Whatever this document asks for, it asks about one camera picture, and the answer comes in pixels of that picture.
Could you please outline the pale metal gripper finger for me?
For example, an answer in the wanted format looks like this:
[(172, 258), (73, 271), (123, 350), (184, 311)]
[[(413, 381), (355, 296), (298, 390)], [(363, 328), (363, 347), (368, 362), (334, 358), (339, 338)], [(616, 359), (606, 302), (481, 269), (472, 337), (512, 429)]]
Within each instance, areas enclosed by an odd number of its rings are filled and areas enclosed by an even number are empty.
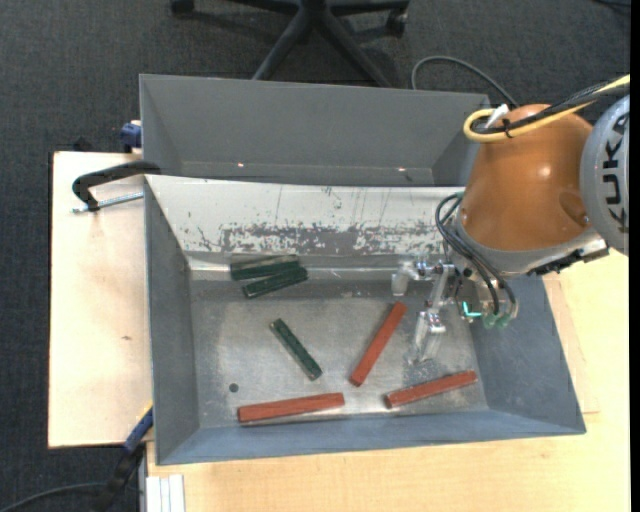
[(412, 360), (424, 362), (434, 359), (445, 333), (446, 327), (438, 312), (421, 311), (417, 315), (413, 336)]
[(391, 277), (392, 295), (404, 296), (410, 282), (430, 280), (433, 270), (434, 267), (424, 260), (403, 261)]

